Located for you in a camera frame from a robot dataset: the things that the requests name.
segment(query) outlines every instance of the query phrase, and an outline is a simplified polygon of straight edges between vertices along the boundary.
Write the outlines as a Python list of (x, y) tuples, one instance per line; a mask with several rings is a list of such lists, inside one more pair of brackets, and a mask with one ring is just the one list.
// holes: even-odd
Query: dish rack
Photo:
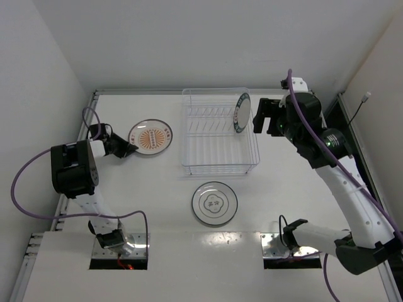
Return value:
[(246, 174), (260, 162), (252, 111), (243, 132), (234, 111), (246, 88), (183, 90), (183, 162), (189, 175)]

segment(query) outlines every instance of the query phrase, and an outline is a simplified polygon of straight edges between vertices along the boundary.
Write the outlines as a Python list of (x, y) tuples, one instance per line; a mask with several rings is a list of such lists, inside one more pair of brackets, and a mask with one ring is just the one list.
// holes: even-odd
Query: white table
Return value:
[[(279, 93), (253, 94), (253, 108), (260, 97), (279, 98)], [(119, 215), (147, 213), (149, 268), (89, 270), (94, 238), (87, 219), (73, 218), (63, 232), (45, 234), (25, 302), (332, 301), (321, 269), (263, 269), (257, 232), (277, 232), (280, 214), (289, 222), (305, 218), (330, 228), (348, 227), (330, 190), (287, 139), (258, 135), (261, 162), (249, 175), (189, 178), (181, 167), (180, 94), (101, 95), (96, 111), (125, 139), (134, 124), (147, 118), (164, 120), (173, 129), (171, 146), (158, 156), (97, 161), (99, 188), (111, 209)], [(214, 179), (228, 184), (239, 200), (234, 219), (218, 229), (199, 223), (190, 206), (195, 189)], [(70, 203), (69, 213), (78, 212)], [(123, 222), (127, 230), (144, 231), (141, 216)], [(328, 264), (341, 301), (388, 301), (378, 269), (352, 276), (337, 259)]]

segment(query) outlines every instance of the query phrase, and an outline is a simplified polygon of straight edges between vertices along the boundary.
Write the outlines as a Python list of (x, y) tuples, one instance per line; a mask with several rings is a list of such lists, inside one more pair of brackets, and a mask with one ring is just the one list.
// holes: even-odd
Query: metal mounting plate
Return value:
[[(261, 233), (260, 240), (262, 244), (263, 259), (282, 259), (290, 256), (290, 250), (281, 243), (279, 233)], [(293, 256), (301, 257), (316, 252), (318, 252), (318, 250), (312, 247), (300, 247), (299, 249), (293, 250)], [(318, 259), (319, 255), (304, 258)]]
[[(137, 259), (145, 260), (145, 233), (131, 233), (127, 234), (128, 242), (133, 252), (129, 256), (122, 256), (122, 259)], [(91, 258), (92, 259), (117, 259), (118, 254), (108, 249), (102, 249), (98, 240), (94, 239), (94, 247)]]

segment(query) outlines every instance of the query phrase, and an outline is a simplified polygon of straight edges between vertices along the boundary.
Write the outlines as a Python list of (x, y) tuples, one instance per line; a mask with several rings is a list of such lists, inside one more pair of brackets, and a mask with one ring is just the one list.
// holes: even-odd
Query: gray wall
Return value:
[[(8, 301), (31, 232), (49, 226), (17, 211), (11, 182), (34, 155), (76, 138), (89, 96), (31, 0), (3, 0), (0, 28), (0, 301)], [(23, 174), (17, 198), (26, 209), (54, 214), (48, 155)]]
[(403, 228), (403, 10), (395, 16), (348, 86), (345, 100), (352, 116), (362, 95), (371, 98), (352, 125), (373, 174), (397, 223)]
[(288, 68), (324, 104), (399, 0), (33, 0), (87, 91), (279, 87)]

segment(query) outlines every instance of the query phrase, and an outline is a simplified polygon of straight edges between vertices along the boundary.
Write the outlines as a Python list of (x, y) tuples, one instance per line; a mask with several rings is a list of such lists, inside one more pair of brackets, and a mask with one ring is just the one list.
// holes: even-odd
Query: orange patterned plate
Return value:
[(138, 146), (139, 149), (136, 152), (140, 154), (158, 154), (171, 144), (172, 129), (160, 120), (144, 120), (130, 130), (128, 141)]

